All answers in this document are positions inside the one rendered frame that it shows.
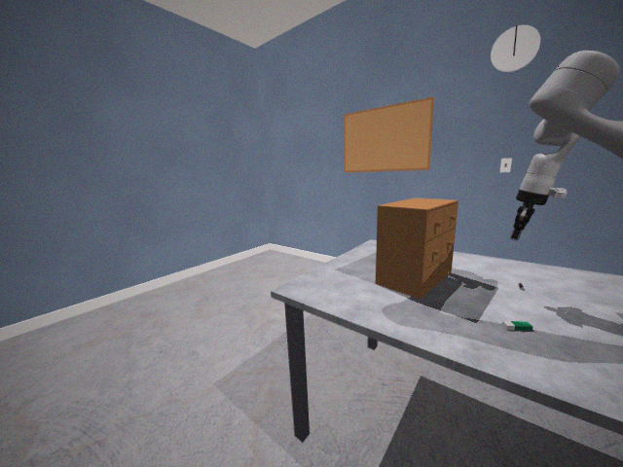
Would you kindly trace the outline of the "green and white eraser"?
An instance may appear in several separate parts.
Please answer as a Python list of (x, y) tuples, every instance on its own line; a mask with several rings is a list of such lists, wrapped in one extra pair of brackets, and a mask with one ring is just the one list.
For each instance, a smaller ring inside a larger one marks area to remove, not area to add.
[(532, 331), (533, 328), (529, 322), (523, 321), (502, 321), (501, 325), (506, 330)]

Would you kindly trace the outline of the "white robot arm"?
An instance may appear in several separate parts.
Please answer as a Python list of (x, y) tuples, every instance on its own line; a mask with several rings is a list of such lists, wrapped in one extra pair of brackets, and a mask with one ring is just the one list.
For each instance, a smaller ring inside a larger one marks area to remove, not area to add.
[(595, 51), (572, 54), (555, 69), (532, 97), (530, 107), (545, 119), (536, 128), (534, 141), (561, 148), (532, 158), (520, 190), (566, 198), (566, 189), (553, 186), (562, 162), (581, 137), (623, 159), (623, 122), (589, 112), (612, 87), (618, 74), (617, 62)]

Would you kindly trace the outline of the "brown wooden chest of drawers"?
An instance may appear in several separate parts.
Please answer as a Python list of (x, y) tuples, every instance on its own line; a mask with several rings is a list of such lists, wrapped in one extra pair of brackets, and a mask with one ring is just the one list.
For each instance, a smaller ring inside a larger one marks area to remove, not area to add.
[[(444, 258), (453, 250), (439, 258), (436, 262), (423, 269), (425, 243), (432, 238), (451, 230), (442, 232), (426, 240), (428, 211), (457, 203), (432, 202), (431, 200), (406, 199), (378, 205), (377, 215), (377, 251), (376, 251), (376, 284), (385, 288), (421, 299), (423, 271)], [(438, 206), (440, 205), (440, 206)], [(402, 208), (410, 207), (410, 208)], [(434, 208), (432, 208), (434, 207)]]

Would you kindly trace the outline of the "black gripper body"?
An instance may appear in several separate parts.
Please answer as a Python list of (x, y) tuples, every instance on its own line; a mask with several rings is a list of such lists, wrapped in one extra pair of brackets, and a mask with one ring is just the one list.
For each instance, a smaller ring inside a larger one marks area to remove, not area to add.
[(544, 205), (548, 199), (549, 195), (536, 194), (531, 192), (526, 192), (519, 190), (518, 195), (516, 196), (516, 200), (523, 201), (524, 204), (521, 208), (520, 214), (522, 214), (525, 207), (528, 208), (526, 215), (530, 215), (531, 207), (533, 207), (533, 203), (536, 205)]

